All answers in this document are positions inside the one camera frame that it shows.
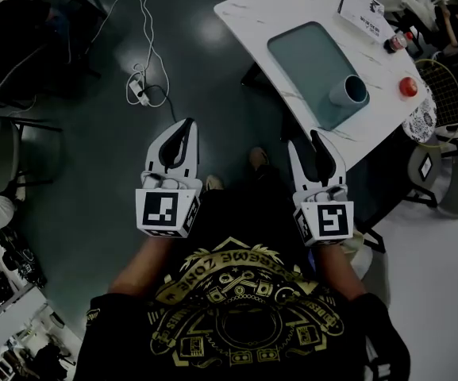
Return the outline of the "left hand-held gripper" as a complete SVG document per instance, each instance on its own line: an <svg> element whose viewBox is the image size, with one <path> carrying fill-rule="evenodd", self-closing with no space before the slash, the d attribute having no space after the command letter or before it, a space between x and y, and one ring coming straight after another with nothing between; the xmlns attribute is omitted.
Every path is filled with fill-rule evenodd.
<svg viewBox="0 0 458 381"><path fill-rule="evenodd" d="M198 126L188 117L148 147L142 188L135 191L137 228L150 237L188 237L201 205L197 171Z"/></svg>

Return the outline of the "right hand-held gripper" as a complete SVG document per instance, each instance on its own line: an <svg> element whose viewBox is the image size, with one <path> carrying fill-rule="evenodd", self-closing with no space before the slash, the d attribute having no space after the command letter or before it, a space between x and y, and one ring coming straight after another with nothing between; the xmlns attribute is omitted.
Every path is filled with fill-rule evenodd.
<svg viewBox="0 0 458 381"><path fill-rule="evenodd" d="M291 140L287 143L296 191L294 221L306 247L341 243L352 238L354 229L354 202L348 200L345 162L323 134L312 129L310 136L319 182L308 180L296 147Z"/></svg>

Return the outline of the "grey ribbed cup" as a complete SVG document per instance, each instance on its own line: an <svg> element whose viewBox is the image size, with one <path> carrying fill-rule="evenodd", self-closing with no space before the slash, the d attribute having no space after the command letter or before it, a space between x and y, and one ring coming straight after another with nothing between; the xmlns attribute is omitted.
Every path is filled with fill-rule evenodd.
<svg viewBox="0 0 458 381"><path fill-rule="evenodd" d="M329 100L337 106L358 106L365 102L368 90L357 75L348 75L329 92Z"/></svg>

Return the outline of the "person's right forearm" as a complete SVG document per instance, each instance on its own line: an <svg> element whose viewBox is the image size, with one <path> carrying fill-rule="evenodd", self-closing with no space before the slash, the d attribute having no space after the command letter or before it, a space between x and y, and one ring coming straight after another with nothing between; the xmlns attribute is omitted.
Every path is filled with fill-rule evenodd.
<svg viewBox="0 0 458 381"><path fill-rule="evenodd" d="M367 293L339 244L315 247L314 260L325 283L346 299L352 301Z"/></svg>

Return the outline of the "person's left forearm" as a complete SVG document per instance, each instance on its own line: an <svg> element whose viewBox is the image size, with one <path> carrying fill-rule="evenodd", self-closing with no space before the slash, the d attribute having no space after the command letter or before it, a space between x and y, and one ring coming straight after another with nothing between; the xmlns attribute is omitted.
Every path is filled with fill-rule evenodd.
<svg viewBox="0 0 458 381"><path fill-rule="evenodd" d="M111 283L109 294L144 297L153 288L169 257L175 240L149 237L137 254Z"/></svg>

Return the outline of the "person's black trousers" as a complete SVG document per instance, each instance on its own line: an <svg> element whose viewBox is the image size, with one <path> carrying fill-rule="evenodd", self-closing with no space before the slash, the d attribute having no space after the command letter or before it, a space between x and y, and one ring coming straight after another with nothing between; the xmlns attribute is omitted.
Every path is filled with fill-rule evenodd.
<svg viewBox="0 0 458 381"><path fill-rule="evenodd" d="M291 197L289 188L285 182L282 181L279 171L275 167L270 164L261 164L253 169L254 172L249 179L242 183L232 185L230 189L260 193L269 197Z"/></svg>

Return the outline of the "person's right shoe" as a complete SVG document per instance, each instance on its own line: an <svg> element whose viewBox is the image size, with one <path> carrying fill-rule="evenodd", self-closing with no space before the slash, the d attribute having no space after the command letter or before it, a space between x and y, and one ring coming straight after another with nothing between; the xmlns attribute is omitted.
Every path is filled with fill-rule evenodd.
<svg viewBox="0 0 458 381"><path fill-rule="evenodd" d="M270 164L267 153L261 147L255 147L250 151L249 163L255 171L258 171L260 167Z"/></svg>

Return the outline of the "white power strip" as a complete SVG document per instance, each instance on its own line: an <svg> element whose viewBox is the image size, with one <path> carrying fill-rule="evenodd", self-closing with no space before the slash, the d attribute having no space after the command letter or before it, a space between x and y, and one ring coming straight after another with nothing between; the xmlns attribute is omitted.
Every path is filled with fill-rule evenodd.
<svg viewBox="0 0 458 381"><path fill-rule="evenodd" d="M128 83L126 92L127 103L135 106L140 104L142 106L149 105L149 97L144 92L144 88L138 80L134 79Z"/></svg>

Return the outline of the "beige green toy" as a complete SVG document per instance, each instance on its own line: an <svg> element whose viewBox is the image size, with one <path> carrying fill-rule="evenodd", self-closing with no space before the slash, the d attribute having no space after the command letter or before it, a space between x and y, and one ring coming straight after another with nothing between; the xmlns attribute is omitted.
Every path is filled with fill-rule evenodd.
<svg viewBox="0 0 458 381"><path fill-rule="evenodd" d="M363 277L373 260L372 249L364 244L364 235L354 230L352 238L341 244L342 250L359 277Z"/></svg>

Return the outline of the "black white patterned cushion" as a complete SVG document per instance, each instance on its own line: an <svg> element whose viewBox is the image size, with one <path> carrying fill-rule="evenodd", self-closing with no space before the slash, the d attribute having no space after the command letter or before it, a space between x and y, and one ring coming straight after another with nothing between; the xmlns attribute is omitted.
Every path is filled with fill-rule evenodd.
<svg viewBox="0 0 458 381"><path fill-rule="evenodd" d="M437 125L437 104L431 90L427 92L418 108L402 123L404 133L419 144L425 144L432 137Z"/></svg>

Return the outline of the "red apple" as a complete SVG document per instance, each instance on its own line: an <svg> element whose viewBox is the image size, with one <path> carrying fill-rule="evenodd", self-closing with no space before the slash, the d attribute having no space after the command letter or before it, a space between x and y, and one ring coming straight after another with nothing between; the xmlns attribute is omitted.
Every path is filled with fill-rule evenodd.
<svg viewBox="0 0 458 381"><path fill-rule="evenodd" d="M418 85L412 77L401 79L398 88L404 97L412 98L418 93Z"/></svg>

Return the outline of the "person's black printed t-shirt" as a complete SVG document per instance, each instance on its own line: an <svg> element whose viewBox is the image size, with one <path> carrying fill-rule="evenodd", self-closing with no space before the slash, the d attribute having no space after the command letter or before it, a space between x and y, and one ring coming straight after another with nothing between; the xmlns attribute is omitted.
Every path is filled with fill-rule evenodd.
<svg viewBox="0 0 458 381"><path fill-rule="evenodd" d="M386 305L315 275L287 211L213 190L160 285L93 298L74 381L408 381Z"/></svg>

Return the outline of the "cola bottle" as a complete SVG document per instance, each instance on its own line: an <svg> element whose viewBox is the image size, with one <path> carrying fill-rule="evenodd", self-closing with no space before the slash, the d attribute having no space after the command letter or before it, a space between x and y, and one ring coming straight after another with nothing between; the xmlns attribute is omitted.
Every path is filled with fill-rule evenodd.
<svg viewBox="0 0 458 381"><path fill-rule="evenodd" d="M383 47L389 54L393 54L407 48L409 41L413 40L413 38L412 32L397 32L384 42Z"/></svg>

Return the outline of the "white printed card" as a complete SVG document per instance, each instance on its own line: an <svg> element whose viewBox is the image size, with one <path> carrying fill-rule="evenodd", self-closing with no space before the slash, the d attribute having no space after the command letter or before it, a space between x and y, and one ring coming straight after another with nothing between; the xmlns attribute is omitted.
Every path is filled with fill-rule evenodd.
<svg viewBox="0 0 458 381"><path fill-rule="evenodd" d="M377 0L341 0L337 12L374 41L385 39L384 5Z"/></svg>

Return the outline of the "grey shell chair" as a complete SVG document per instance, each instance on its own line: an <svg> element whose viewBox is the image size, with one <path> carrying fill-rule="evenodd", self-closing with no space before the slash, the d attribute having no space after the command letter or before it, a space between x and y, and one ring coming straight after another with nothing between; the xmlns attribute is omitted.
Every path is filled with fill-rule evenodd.
<svg viewBox="0 0 458 381"><path fill-rule="evenodd" d="M9 187L36 187L53 183L52 179L18 182L19 177L30 174L28 170L21 170L21 143L25 127L63 132L59 127L46 125L46 122L46 119L0 116L0 194Z"/></svg>

